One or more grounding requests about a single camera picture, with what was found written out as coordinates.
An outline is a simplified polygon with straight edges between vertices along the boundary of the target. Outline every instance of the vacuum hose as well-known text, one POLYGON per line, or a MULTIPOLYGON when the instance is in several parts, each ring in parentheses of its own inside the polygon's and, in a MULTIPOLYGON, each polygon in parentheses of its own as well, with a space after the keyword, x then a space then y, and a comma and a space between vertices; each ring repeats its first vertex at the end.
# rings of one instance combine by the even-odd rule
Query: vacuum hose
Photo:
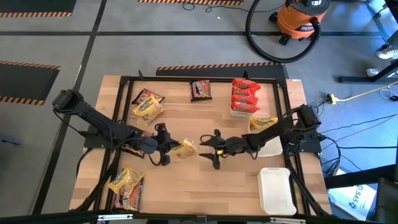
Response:
POLYGON ((279 58, 275 57, 272 55, 269 55, 267 52, 263 51, 253 40, 253 36, 251 35, 251 19, 254 14, 254 10, 256 9, 257 5, 259 4, 260 0, 254 0, 253 5, 251 6, 248 14, 248 18, 246 19, 246 38, 248 39, 248 42, 250 46, 253 48, 253 50, 259 54, 261 57, 270 60, 271 62, 279 62, 279 63, 290 63, 290 62, 295 62, 297 60, 300 60, 304 56, 306 56, 310 51, 314 48, 314 46, 317 44, 319 36, 321 36, 321 27, 318 19, 316 17, 313 17, 310 19, 310 22, 313 26, 314 33, 312 40, 308 47, 304 49, 303 52, 299 53, 298 55, 291 57, 291 58, 279 58))

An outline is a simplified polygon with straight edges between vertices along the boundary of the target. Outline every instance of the yellow black striped tape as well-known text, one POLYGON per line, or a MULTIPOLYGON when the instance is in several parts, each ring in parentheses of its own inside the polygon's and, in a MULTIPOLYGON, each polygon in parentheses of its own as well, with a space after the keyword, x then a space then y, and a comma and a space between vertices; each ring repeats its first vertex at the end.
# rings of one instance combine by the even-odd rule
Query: yellow black striped tape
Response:
POLYGON ((0 64, 4 65, 18 65, 18 66, 26 66, 26 67, 37 67, 37 68, 52 68, 60 70, 61 66, 58 65, 42 65, 37 63, 25 63, 25 62, 12 62, 12 61, 4 61, 0 60, 0 64))
POLYGON ((229 5, 242 6, 243 1, 217 1, 217 0, 138 0, 143 3, 192 3, 192 4, 213 4, 213 5, 229 5))
POLYGON ((170 67, 159 67, 157 68, 157 71, 201 69, 201 68, 229 68, 229 67, 265 66, 265 65, 283 65, 283 63, 259 62, 259 63, 230 63, 230 64, 219 64, 219 65, 170 66, 170 67))
POLYGON ((25 99, 25 98, 10 97, 10 96, 0 96, 0 102, 21 103, 21 104, 39 105, 39 106, 44 104, 44 100, 33 100, 33 99, 25 99))
POLYGON ((0 18, 12 17, 68 17, 71 12, 0 12, 0 18))

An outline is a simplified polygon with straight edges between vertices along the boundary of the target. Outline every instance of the orange vacuum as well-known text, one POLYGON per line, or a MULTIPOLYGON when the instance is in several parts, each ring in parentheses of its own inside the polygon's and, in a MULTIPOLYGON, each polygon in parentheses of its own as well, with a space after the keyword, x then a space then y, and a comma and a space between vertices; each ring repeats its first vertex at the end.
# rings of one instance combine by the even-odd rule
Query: orange vacuum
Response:
POLYGON ((306 56, 318 42, 321 34, 320 21, 329 8, 329 0, 286 0, 279 13, 273 12, 269 17, 270 21, 278 23, 282 31, 282 36, 279 39, 279 43, 282 45, 286 45, 290 39, 301 41, 308 37, 311 38, 308 47, 300 54, 291 58, 277 58, 269 55, 260 49, 253 40, 251 35, 251 19, 259 1, 254 0, 246 19, 246 38, 253 50, 265 59, 279 63, 294 62, 306 56))

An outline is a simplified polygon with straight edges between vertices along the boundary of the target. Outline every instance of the shoe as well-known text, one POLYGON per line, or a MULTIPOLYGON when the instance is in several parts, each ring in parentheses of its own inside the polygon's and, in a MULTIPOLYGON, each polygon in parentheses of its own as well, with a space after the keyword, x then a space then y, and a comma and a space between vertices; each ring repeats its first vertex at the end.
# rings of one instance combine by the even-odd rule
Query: shoe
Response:
POLYGON ((398 49, 397 48, 392 48, 392 49, 386 49, 386 50, 380 50, 376 52, 376 56, 381 58, 381 59, 390 59, 398 58, 398 49))
MULTIPOLYGON (((378 68, 369 68, 369 69, 366 69, 366 74, 367 74, 369 77, 374 77, 374 76, 376 76, 380 71, 381 71, 381 70, 378 69, 378 68)), ((392 75, 394 75, 394 74, 396 74, 396 73, 398 73, 398 71, 396 71, 396 72, 390 74, 390 75, 388 76, 388 78, 390 78, 392 75)))

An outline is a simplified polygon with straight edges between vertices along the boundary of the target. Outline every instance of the concrete floor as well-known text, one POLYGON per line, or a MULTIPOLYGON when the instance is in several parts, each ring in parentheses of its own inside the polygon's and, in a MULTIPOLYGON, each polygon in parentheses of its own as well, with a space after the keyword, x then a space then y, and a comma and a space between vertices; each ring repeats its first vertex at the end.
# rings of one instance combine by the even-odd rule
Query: concrete floor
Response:
MULTIPOLYGON (((5 30, 91 31, 100 0, 78 0, 70 18, 1 19, 5 30)), ((244 6, 248 9, 252 0, 244 6)), ((257 10, 282 4, 281 0, 263 1, 257 10)), ((204 6, 184 11, 180 4, 144 4, 131 0, 108 1, 99 31, 243 31, 246 12, 214 9, 206 13, 204 6)), ((278 31, 268 22, 270 13, 253 18, 253 30, 278 31)), ((328 32, 377 32, 365 3, 332 2, 322 20, 328 32)), ((391 24, 396 30, 397 24, 391 24)), ((291 41, 286 47, 277 44, 278 37, 256 37, 264 50, 288 57, 302 50, 308 42, 291 41)), ((49 152, 60 126, 51 112, 50 102, 61 89, 72 88, 86 49, 88 37, 0 37, 1 60, 61 65, 61 72, 43 106, 0 104, 0 133, 23 139, 19 147, 0 144, 0 217, 26 215, 30 212, 49 152)), ((318 45, 305 58, 286 65, 290 78, 303 81, 307 102, 322 101, 326 93, 346 98, 379 85, 339 84, 340 75, 365 76, 365 69, 387 65, 374 52, 384 43, 380 37, 321 37, 318 45)), ((97 37, 81 85, 85 100, 95 104, 103 75, 154 75, 157 67, 235 62, 263 62, 248 46, 243 36, 117 36, 97 37)), ((351 123, 394 114, 397 103, 385 100, 378 92, 355 100, 326 105, 321 115, 324 131, 351 123)), ((85 129, 87 124, 73 118, 73 126, 85 129)), ((397 144, 398 119, 393 119, 365 133, 340 142, 340 146, 393 146, 397 144)), ((370 125, 328 133, 338 139, 370 125)), ((75 184, 75 169, 81 156, 83 138, 68 130, 57 168, 44 205, 44 213, 65 212, 75 184)), ((343 155, 362 169, 395 162, 393 149, 345 149, 343 155)), ((330 147, 322 160, 336 157, 330 147)), ((356 171, 344 158, 341 167, 356 171)))

